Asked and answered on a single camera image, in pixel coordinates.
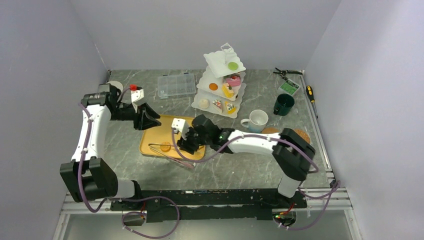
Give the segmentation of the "white three-tier dessert stand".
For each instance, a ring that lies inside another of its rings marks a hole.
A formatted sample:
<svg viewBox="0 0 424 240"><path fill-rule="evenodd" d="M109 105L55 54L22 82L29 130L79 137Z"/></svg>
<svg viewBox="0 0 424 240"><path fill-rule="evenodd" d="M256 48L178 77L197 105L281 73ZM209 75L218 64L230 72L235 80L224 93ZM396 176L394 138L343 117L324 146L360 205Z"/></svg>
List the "white three-tier dessert stand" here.
<svg viewBox="0 0 424 240"><path fill-rule="evenodd" d="M220 49L215 52L205 53L204 55L207 67L202 73L199 82L196 85L197 92L194 96L194 100L191 107L197 110L205 111L211 114L220 115L235 119L238 116L238 112L241 107L243 95L245 93L246 84L244 78L246 76L246 67L242 63L240 57L237 55L234 48L227 42L220 46ZM236 62L238 69L235 71L229 70L227 64L229 62ZM226 98L222 91L222 85L226 83L226 78L238 75L241 78L241 85L233 87L234 96L232 98ZM218 85L218 89L212 91L209 89L209 84L215 83ZM198 106L200 99L208 99L209 107L207 109L201 109ZM222 104L222 113L217 112L213 106L212 101L220 99ZM233 114L227 114L225 108L225 102L233 103L236 106L236 112Z"/></svg>

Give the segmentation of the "yellow cake piece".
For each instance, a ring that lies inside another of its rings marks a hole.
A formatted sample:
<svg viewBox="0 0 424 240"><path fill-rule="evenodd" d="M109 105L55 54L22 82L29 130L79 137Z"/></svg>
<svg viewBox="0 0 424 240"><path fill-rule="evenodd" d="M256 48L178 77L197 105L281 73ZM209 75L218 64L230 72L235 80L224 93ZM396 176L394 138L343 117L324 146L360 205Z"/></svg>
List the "yellow cake piece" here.
<svg viewBox="0 0 424 240"><path fill-rule="evenodd" d="M228 83L224 83L222 85L222 92L227 99L230 99L234 96L233 88Z"/></svg>

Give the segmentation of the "orange round cookie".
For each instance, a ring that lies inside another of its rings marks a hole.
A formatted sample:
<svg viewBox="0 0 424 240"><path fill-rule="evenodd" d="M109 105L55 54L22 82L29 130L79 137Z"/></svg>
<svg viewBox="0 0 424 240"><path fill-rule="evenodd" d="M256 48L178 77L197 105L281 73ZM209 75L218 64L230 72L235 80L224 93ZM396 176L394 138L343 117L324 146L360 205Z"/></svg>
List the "orange round cookie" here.
<svg viewBox="0 0 424 240"><path fill-rule="evenodd" d="M209 86L208 86L208 88L211 91L216 91L219 88L219 86L216 83L210 83Z"/></svg>

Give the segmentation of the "cream triangle cake slice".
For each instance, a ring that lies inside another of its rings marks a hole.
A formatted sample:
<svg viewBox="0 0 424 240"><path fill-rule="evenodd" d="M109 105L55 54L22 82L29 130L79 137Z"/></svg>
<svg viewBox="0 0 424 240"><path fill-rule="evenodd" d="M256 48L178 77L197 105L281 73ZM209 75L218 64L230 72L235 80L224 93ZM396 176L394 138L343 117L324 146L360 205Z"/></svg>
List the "cream triangle cake slice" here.
<svg viewBox="0 0 424 240"><path fill-rule="evenodd" d="M228 115L234 114L237 111L237 107L228 101L225 102L225 109Z"/></svg>

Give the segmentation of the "white triangle cake slice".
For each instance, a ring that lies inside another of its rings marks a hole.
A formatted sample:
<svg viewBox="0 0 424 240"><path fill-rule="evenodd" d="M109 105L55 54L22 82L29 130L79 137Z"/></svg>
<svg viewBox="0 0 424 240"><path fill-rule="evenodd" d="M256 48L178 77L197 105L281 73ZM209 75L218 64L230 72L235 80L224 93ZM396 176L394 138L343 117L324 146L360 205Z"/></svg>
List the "white triangle cake slice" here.
<svg viewBox="0 0 424 240"><path fill-rule="evenodd" d="M222 102L220 99L215 99L212 101L212 107L218 112L218 113L222 113L223 112L223 107L222 107Z"/></svg>

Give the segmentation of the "pink cake with cherry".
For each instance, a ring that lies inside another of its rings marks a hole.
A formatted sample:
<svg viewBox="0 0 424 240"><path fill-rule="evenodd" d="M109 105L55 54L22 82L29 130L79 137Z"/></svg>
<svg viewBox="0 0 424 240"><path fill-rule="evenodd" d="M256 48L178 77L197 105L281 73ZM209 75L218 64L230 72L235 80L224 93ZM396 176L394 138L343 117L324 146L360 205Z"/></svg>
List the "pink cake with cherry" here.
<svg viewBox="0 0 424 240"><path fill-rule="evenodd" d="M240 86L242 83L241 77L239 75L233 75L231 77L228 77L225 79L225 82L232 88Z"/></svg>

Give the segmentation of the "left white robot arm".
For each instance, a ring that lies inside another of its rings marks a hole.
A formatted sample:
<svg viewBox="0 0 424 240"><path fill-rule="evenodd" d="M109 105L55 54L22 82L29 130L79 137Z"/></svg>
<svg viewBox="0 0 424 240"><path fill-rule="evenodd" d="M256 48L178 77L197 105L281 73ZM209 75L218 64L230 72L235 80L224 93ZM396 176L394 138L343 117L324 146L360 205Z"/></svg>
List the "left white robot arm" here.
<svg viewBox="0 0 424 240"><path fill-rule="evenodd" d="M119 180L104 160L105 140L110 121L129 121L144 131L159 127L160 115L144 99L144 89L131 84L124 89L119 82L105 83L97 92L85 94L80 137L71 161L60 166L59 174L77 203L104 198L124 198L131 210L139 209L144 196L135 180Z"/></svg>

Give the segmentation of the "pink handled tongs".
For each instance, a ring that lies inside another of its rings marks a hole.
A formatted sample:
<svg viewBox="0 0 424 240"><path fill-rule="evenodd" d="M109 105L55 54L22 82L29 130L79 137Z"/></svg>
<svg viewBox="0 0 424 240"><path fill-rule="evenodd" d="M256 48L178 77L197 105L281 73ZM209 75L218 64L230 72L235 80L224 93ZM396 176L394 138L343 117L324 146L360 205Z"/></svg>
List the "pink handled tongs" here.
<svg viewBox="0 0 424 240"><path fill-rule="evenodd" d="M189 169L194 169L195 166L196 166L195 163L189 163L189 162L183 161L179 158L172 157L172 156L168 155L166 152L162 152L160 150L160 144L159 143L149 143L148 147L151 151L153 151L153 152L159 154L160 156L165 157L165 158L167 158L167 159L173 161L174 163L177 163L177 164L179 164L183 167L186 167L186 168L189 168Z"/></svg>

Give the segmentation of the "green round macaron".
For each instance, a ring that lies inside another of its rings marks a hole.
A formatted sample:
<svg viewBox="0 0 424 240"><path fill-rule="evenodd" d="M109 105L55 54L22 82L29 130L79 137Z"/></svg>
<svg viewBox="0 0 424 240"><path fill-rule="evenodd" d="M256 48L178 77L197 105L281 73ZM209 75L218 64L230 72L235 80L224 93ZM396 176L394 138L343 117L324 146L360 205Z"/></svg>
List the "green round macaron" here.
<svg viewBox="0 0 424 240"><path fill-rule="evenodd" d="M228 69L229 70L231 70L231 71L236 71L238 68L239 68L239 65L236 63L236 62L229 62L228 64L227 64L227 67L228 67Z"/></svg>

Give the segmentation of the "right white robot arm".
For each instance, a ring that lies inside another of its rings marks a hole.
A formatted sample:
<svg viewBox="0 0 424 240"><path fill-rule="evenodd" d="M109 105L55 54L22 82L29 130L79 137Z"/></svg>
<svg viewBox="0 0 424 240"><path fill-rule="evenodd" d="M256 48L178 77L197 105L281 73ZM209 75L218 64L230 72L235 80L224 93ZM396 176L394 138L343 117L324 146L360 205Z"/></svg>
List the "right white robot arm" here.
<svg viewBox="0 0 424 240"><path fill-rule="evenodd" d="M202 114L191 124L174 118L171 129L176 152L186 161L189 159L182 152L193 155L201 146L209 146L215 154L249 153L273 157L283 172L275 194L276 203L282 208L295 201L295 193L308 174L319 171L313 161L316 150L291 128L277 133L249 133L220 128Z"/></svg>

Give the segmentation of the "white round cupcake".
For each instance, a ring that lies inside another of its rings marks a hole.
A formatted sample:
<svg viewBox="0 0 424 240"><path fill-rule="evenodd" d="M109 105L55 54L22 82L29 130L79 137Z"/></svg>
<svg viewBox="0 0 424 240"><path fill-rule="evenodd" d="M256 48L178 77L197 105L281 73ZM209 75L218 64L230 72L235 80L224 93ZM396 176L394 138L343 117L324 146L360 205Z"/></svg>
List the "white round cupcake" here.
<svg viewBox="0 0 424 240"><path fill-rule="evenodd" d="M198 101L198 106L199 106L201 109L207 109L207 108L210 106L210 102L209 102L209 100L208 100L208 99L201 98L201 99Z"/></svg>

